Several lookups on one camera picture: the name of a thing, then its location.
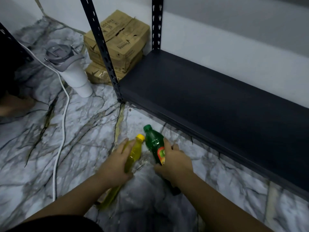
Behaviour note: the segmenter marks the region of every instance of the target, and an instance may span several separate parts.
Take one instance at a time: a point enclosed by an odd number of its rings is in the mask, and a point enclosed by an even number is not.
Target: hand
[[[193,172],[191,159],[183,151],[179,150],[177,144],[171,147],[170,142],[166,138],[164,138],[164,149],[165,162],[162,166],[156,164],[154,170],[169,180],[174,187],[177,187],[180,172],[184,170]]]
[[[128,138],[126,138],[119,147],[110,154],[96,173],[99,179],[106,183],[108,189],[120,186],[133,177],[132,172],[125,173],[125,163],[133,145],[135,144],[135,140],[131,141],[125,150],[123,150],[127,141]]]

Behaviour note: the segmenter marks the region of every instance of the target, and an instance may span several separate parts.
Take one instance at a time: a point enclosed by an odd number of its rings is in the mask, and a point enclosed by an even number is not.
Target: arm
[[[111,153],[97,173],[24,222],[52,215],[83,216],[106,190],[131,179],[133,173],[125,173],[124,169],[135,141],[130,142],[123,151],[127,141],[128,139],[125,139],[119,148]]]
[[[164,146],[165,163],[156,165],[155,171],[182,191],[211,231],[272,231],[200,179],[193,172],[190,158],[177,144],[172,148],[164,139]]]

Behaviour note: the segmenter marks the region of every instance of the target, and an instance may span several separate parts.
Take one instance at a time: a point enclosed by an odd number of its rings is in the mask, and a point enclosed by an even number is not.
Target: forearm
[[[106,184],[102,179],[98,180],[98,177],[93,175],[25,221],[52,215],[83,216],[106,190]]]
[[[177,186],[211,231],[271,231],[260,221],[226,199],[192,171],[179,173]]]

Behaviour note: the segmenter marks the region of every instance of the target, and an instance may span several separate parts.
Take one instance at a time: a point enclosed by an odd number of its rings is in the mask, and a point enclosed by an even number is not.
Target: person's leg
[[[5,92],[0,98],[0,116],[14,116],[18,112],[31,109],[35,101],[31,97],[21,99]]]

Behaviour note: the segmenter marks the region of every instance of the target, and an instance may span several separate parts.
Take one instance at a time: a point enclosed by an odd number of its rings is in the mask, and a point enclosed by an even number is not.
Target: white cable
[[[25,47],[23,44],[21,44],[22,47],[25,48],[25,50],[27,50],[32,56],[33,58],[35,58],[37,61],[39,61],[44,67],[47,67],[49,68],[50,70],[52,70],[54,73],[56,73],[59,77],[59,81],[60,81],[60,84],[62,86],[62,89],[64,90],[66,96],[67,96],[67,101],[66,101],[66,106],[64,108],[64,112],[63,112],[63,116],[62,116],[62,142],[61,142],[61,145],[59,147],[59,150],[58,150],[58,154],[57,154],[57,157],[56,157],[56,160],[55,160],[55,164],[54,164],[54,170],[53,170],[53,174],[52,174],[52,201],[55,201],[56,200],[56,196],[57,196],[57,192],[56,192],[56,173],[57,173],[57,165],[58,165],[58,161],[59,161],[59,157],[60,157],[60,153],[62,151],[62,148],[64,146],[64,142],[66,140],[66,131],[65,131],[65,119],[66,119],[66,111],[68,109],[68,106],[69,106],[69,102],[70,102],[70,96],[68,95],[68,92],[66,91],[66,89],[64,88],[63,86],[63,83],[61,81],[61,77],[60,77],[60,74],[59,72],[57,72],[56,70],[54,70],[53,68],[45,65],[43,62],[41,62],[32,52],[31,50],[29,50],[27,47]]]

